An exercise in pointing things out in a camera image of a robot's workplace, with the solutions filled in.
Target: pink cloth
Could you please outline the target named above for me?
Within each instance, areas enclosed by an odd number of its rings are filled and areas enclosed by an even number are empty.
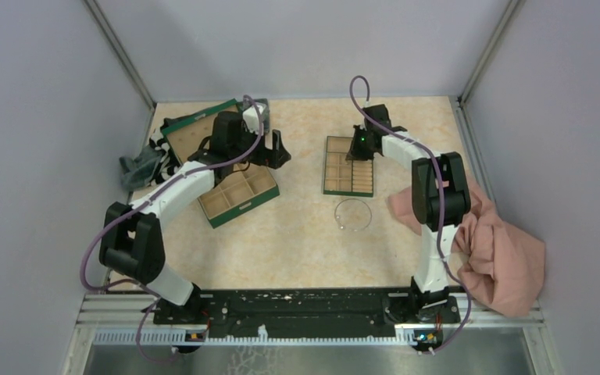
[[[468,177],[471,208],[454,237],[452,252],[470,256],[459,269],[473,297],[505,316],[526,316],[544,285],[544,242],[505,223],[480,186]],[[410,187],[387,200],[392,215],[420,234]]]

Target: gray cloth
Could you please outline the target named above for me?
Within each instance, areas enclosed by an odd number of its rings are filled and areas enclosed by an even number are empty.
[[[120,175],[120,183],[128,191],[140,190],[147,187],[159,172],[159,166],[164,157],[150,146],[144,147],[136,158],[121,156],[118,161],[123,173]]]

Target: green box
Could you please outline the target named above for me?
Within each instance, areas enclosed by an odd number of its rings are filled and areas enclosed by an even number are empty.
[[[213,132],[213,121],[221,111],[238,111],[232,99],[185,116],[162,129],[173,153],[183,163],[198,150],[203,138]],[[234,172],[198,198],[213,228],[259,207],[280,194],[279,186],[265,166],[236,164]]]
[[[328,136],[325,142],[323,194],[373,197],[373,160],[347,160],[352,137]]]

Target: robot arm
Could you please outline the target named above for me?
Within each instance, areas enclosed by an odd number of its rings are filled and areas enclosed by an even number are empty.
[[[234,172],[233,164],[209,169],[242,155],[254,145],[259,130],[254,108],[243,114],[220,112],[215,118],[212,135],[189,157],[180,170],[145,197],[129,205],[113,203],[107,210],[105,226],[144,206],[139,212],[107,232],[100,245],[100,263],[131,277],[147,289],[174,305],[197,309],[200,289],[176,273],[166,263],[162,232],[173,219],[200,195],[210,191]],[[281,142],[281,134],[273,130],[273,148],[261,140],[242,162],[276,169],[291,155]]]
[[[437,249],[438,182],[429,155],[413,143],[402,127],[392,127],[385,105],[374,105],[364,109],[365,113],[387,129],[397,134],[375,127],[365,119],[363,125],[356,125],[355,134],[348,154],[349,159],[371,160],[374,153],[392,158],[412,174],[412,209],[422,224],[422,249],[420,264],[412,279],[412,289],[418,309],[441,304],[448,297],[448,275],[445,262],[450,255],[454,236],[459,229],[463,215],[470,210],[470,194],[466,183],[461,155],[456,152],[439,154],[434,152],[441,168],[441,179],[445,192],[445,220],[441,232],[441,250]]]

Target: white wall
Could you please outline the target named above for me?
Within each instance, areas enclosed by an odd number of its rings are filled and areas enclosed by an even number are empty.
[[[99,0],[158,102],[457,95],[507,0]]]
[[[600,373],[600,2],[528,1],[467,110],[501,214],[546,241],[565,373]]]
[[[0,2],[0,374],[60,371],[80,258],[147,119],[81,1]]]

